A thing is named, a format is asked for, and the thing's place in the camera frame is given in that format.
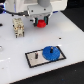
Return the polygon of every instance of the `black mat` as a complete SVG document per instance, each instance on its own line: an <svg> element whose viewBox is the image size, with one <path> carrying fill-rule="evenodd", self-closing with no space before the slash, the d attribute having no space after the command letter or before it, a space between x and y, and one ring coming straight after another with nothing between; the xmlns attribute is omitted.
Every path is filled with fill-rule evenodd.
<svg viewBox="0 0 84 84"><path fill-rule="evenodd" d="M63 13L84 31L84 8L67 9ZM84 62L13 84L84 84Z"/></svg>

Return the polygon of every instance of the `white platform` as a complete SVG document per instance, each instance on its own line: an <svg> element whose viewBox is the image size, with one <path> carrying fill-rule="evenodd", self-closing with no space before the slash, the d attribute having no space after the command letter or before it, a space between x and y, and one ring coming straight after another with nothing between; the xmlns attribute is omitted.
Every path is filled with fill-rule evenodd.
<svg viewBox="0 0 84 84"><path fill-rule="evenodd" d="M54 14L46 28L34 28L29 19L22 17L25 37L15 38L12 17L0 15L0 84L8 84L84 61L84 32L61 12ZM25 53L60 46L67 57L63 61L29 68Z"/></svg>

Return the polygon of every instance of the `robotic arm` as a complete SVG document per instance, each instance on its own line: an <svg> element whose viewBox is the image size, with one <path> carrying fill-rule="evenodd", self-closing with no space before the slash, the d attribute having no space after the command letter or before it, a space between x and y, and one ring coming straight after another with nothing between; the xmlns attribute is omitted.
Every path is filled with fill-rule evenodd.
<svg viewBox="0 0 84 84"><path fill-rule="evenodd" d="M37 26L40 22L44 25L48 25L48 21L53 11L64 10L67 6L67 0L6 0L6 10L10 12L20 12L16 15L23 14L31 18L34 26Z"/></svg>

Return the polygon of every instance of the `cable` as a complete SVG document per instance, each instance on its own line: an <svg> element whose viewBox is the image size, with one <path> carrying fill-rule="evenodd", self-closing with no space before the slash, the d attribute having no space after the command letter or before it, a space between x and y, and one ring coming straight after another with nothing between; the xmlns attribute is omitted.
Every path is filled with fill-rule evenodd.
<svg viewBox="0 0 84 84"><path fill-rule="evenodd" d="M0 7L0 10L5 11L6 13L9 13L9 14L12 14L12 15L19 15L19 16L25 15L25 16L29 16L27 11L19 12L19 13L14 13L14 12L7 11L7 10L1 8L1 7Z"/></svg>

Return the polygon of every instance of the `blue object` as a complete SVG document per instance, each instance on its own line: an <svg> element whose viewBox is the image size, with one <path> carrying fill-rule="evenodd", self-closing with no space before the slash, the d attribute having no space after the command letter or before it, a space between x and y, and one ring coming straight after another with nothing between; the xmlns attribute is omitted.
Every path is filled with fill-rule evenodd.
<svg viewBox="0 0 84 84"><path fill-rule="evenodd" d="M57 13L58 11L54 11L53 13Z"/></svg>
<svg viewBox="0 0 84 84"><path fill-rule="evenodd" d="M48 46L48 47L45 47L43 49L43 57L46 59L46 60L49 60L49 61L55 61L55 60L58 60L58 58L60 57L60 51L58 48L56 47L53 47L53 46Z"/></svg>

